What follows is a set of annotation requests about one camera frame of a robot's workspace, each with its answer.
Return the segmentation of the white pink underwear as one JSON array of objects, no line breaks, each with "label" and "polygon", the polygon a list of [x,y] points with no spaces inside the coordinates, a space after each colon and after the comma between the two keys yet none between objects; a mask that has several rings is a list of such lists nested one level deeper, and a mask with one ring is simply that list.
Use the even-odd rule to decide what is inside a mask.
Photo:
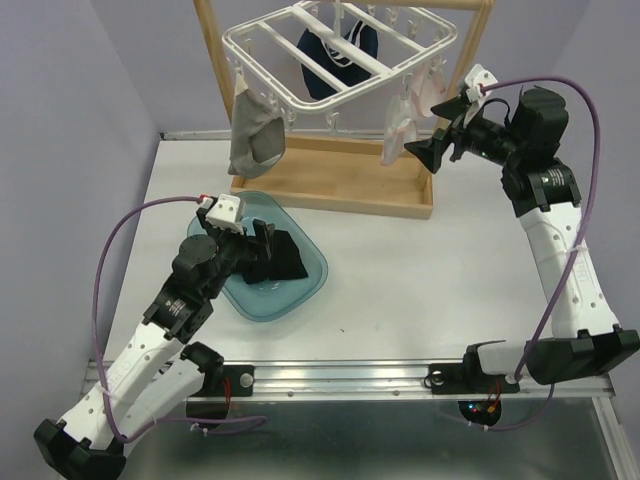
[{"label": "white pink underwear", "polygon": [[404,144],[418,139],[418,123],[432,116],[431,108],[440,103],[446,92],[441,66],[423,64],[404,76],[400,91],[394,95],[385,115],[381,164],[393,164]]}]

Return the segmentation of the black underwear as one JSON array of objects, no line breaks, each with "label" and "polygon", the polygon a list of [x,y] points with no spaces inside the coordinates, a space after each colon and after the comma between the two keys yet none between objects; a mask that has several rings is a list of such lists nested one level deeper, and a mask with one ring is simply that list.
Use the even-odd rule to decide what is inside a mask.
[{"label": "black underwear", "polygon": [[301,280],[308,277],[308,272],[302,262],[300,250],[290,233],[275,230],[271,259],[253,262],[241,275],[246,284],[252,285],[267,280]]}]

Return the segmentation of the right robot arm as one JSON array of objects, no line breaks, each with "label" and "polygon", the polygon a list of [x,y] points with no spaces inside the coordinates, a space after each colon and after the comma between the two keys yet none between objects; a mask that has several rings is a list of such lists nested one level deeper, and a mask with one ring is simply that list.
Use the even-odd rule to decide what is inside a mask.
[{"label": "right robot arm", "polygon": [[569,123],[566,102],[533,87],[501,124],[485,118],[489,103],[465,89],[434,105],[448,127],[405,147],[432,173],[447,148],[454,161],[472,153],[500,166],[547,306],[532,339],[470,345],[459,367],[443,370],[444,380],[477,392],[495,379],[516,385],[527,376],[551,385],[605,375],[638,352],[639,334],[621,327],[605,299],[585,241],[587,210],[572,170],[556,156]]}]

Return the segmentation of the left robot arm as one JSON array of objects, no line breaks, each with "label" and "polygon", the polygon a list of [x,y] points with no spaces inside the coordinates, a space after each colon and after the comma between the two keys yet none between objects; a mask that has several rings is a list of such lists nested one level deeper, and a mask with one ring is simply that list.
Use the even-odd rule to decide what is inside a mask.
[{"label": "left robot arm", "polygon": [[187,237],[172,273],[145,311],[132,338],[99,379],[58,420],[45,419],[34,440],[45,462],[65,479],[116,479],[125,448],[150,428],[171,422],[169,412],[194,393],[230,386],[224,359],[193,336],[213,313],[227,279],[272,254],[274,228],[257,222],[247,235],[244,202],[232,195],[203,196],[196,217],[203,233]]}]

